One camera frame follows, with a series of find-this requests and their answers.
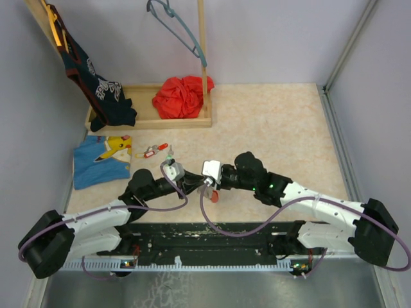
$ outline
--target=beige floor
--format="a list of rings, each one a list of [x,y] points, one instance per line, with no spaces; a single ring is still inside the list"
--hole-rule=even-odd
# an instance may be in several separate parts
[[[184,169],[200,173],[204,160],[234,164],[235,157],[251,151],[267,170],[289,176],[310,189],[346,199],[344,183],[315,84],[218,85],[212,91],[213,127],[186,130],[127,130],[105,135],[133,138],[133,152],[153,144],[173,145],[175,159]],[[160,163],[166,152],[149,159],[132,157],[131,172],[152,170],[160,177]],[[116,199],[128,180],[116,180],[73,191],[68,213],[81,212]],[[203,222],[199,195],[178,211],[149,212],[140,222]],[[176,194],[149,201],[150,207],[172,207],[181,201]],[[264,221],[275,207],[260,204],[249,191],[220,191],[220,201],[206,201],[213,221]],[[286,211],[276,221],[310,219]]]

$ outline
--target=yellow cartoon character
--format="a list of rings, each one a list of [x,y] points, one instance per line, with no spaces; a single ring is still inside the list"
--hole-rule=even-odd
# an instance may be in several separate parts
[[[94,162],[100,162],[110,157],[120,162],[131,161],[132,138],[129,135],[122,137],[108,137],[104,142],[106,152],[97,157]]]

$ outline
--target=white wall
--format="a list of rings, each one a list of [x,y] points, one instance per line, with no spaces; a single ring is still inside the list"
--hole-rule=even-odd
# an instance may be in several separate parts
[[[31,269],[17,244],[61,207],[87,101],[22,1],[0,1],[0,307],[22,306]]]
[[[200,62],[146,0],[54,0],[97,70],[123,83],[200,74]],[[196,0],[170,0],[198,37]],[[209,75],[217,83],[325,84],[367,0],[204,0]],[[157,13],[165,15],[160,6]]]
[[[380,1],[331,90],[365,198],[381,200],[411,247],[411,2]],[[391,258],[406,264],[399,245]],[[399,279],[411,306],[411,271]]]

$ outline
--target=wooden frame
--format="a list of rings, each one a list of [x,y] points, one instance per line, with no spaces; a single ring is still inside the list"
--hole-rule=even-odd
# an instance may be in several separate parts
[[[41,0],[24,0],[28,9],[34,16],[35,20],[47,36],[51,45],[57,51],[56,43],[49,26],[48,15],[41,3]],[[204,55],[206,55],[206,26],[204,18],[204,0],[197,0],[198,5],[198,25],[200,30],[200,46]],[[100,131],[105,130],[133,130],[133,129],[165,129],[165,128],[199,128],[211,127],[211,97],[207,93],[207,70],[201,67],[202,87],[204,95],[203,108],[195,119],[161,119],[157,109],[152,105],[152,98],[161,88],[162,84],[140,84],[140,85],[123,85],[126,98],[131,98],[133,108],[137,111],[135,126],[105,126]],[[96,117],[93,109],[90,107],[85,118],[85,127],[90,130],[91,121]]]

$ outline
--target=folded blue shirt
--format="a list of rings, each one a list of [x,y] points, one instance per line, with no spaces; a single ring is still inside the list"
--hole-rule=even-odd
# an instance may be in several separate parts
[[[74,189],[130,178],[132,138],[87,136],[74,149]]]

